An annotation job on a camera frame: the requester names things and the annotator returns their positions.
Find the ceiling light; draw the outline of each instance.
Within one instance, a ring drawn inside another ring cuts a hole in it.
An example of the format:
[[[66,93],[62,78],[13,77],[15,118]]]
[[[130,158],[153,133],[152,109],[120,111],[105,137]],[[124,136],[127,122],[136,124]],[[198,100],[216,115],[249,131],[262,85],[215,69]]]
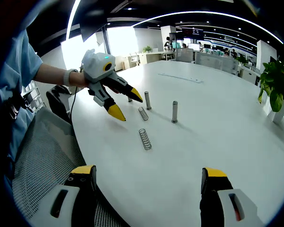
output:
[[[74,20],[75,13],[76,13],[76,11],[77,11],[77,8],[78,8],[78,6],[79,6],[80,1],[81,1],[81,0],[75,0],[74,5],[72,6],[70,18],[69,18],[68,24],[67,24],[66,40],[68,40],[68,39],[70,38],[72,21]]]
[[[224,42],[229,42],[229,43],[231,43],[231,41],[227,41],[227,40],[223,40],[223,39],[218,39],[218,38],[207,37],[207,39],[217,39],[217,40],[222,40],[222,41],[224,41]]]
[[[206,13],[206,14],[216,14],[216,15],[221,15],[221,16],[226,16],[226,17],[232,17],[232,18],[235,18],[235,19],[238,19],[238,20],[242,20],[242,21],[245,21],[249,24],[252,24],[260,29],[262,29],[263,31],[267,32],[268,34],[270,34],[273,38],[275,38],[276,40],[278,40],[281,44],[284,44],[282,42],[281,39],[279,39],[277,36],[275,36],[274,34],[272,34],[270,31],[268,31],[267,29],[261,27],[260,25],[257,25],[256,23],[254,22],[251,22],[249,20],[246,20],[244,18],[241,18],[241,17],[237,17],[237,16],[234,16],[234,15],[231,15],[231,14],[227,14],[227,13],[219,13],[219,12],[210,12],[210,11],[185,11],[185,12],[176,12],[176,13],[168,13],[168,14],[164,14],[164,15],[160,15],[160,16],[157,16],[157,17],[152,17],[152,18],[149,18],[147,20],[144,20],[144,21],[141,21],[135,25],[132,25],[132,27],[135,27],[137,25],[140,25],[142,23],[145,23],[147,21],[150,21],[150,20],[155,20],[155,19],[158,19],[158,18],[161,18],[161,17],[167,17],[167,16],[172,16],[172,15],[177,15],[177,14],[186,14],[186,13]]]
[[[231,38],[234,38],[234,39],[239,39],[239,38],[237,38],[237,37],[234,37],[234,36],[231,36],[231,35],[225,35],[225,34],[221,34],[221,33],[215,33],[215,32],[205,32],[205,33],[223,35],[223,36],[228,36],[228,37],[231,37]],[[252,43],[250,43],[250,42],[247,42],[247,41],[245,41],[245,40],[243,40],[243,39],[239,39],[239,40],[241,40],[241,41],[243,41],[243,42],[246,42],[246,43],[248,43],[248,44],[250,44],[250,45],[253,45],[254,47],[257,47],[256,45],[254,45],[254,44],[252,44]]]

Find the cable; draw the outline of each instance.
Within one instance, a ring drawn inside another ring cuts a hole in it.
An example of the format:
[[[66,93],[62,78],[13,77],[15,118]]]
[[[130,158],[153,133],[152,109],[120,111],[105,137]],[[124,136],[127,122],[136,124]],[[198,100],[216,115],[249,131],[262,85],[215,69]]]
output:
[[[74,104],[75,104],[75,101],[76,101],[77,89],[78,89],[78,87],[76,87],[74,101],[72,102],[72,105],[71,105],[71,114],[72,114],[72,108],[74,107]]]

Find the round table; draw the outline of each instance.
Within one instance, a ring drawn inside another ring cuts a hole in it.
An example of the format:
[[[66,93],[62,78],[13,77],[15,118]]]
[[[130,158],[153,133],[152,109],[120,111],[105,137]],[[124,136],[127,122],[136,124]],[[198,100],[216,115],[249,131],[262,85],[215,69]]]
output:
[[[143,98],[148,91],[152,109],[107,89],[126,117],[122,122],[84,89],[77,94],[72,121],[86,163],[97,166],[99,188],[129,225],[201,226],[205,166],[224,171],[232,186],[257,205],[264,223],[274,217],[284,201],[284,127],[266,116],[257,101],[258,87],[220,70],[175,61],[118,75]],[[138,112],[140,106],[147,121]],[[150,150],[143,148],[141,128],[147,131]]]

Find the window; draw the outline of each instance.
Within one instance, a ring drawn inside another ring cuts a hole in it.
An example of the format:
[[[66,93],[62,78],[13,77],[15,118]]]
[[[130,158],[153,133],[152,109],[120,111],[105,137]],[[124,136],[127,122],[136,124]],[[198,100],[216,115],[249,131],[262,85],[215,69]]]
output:
[[[105,53],[104,43],[99,45],[96,34],[93,34],[85,42],[83,42],[82,36],[78,35],[62,42],[61,48],[64,63],[68,70],[80,68],[86,50],[95,49],[95,53]]]
[[[113,56],[129,54],[138,51],[134,28],[113,27],[107,29],[110,51]]]

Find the wrist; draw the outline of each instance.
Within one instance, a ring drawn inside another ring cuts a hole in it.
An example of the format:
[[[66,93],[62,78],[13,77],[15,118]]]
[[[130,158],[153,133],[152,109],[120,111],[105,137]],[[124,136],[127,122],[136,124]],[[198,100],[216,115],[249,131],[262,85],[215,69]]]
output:
[[[88,82],[85,80],[82,72],[71,72],[70,85],[76,87],[87,87]]]

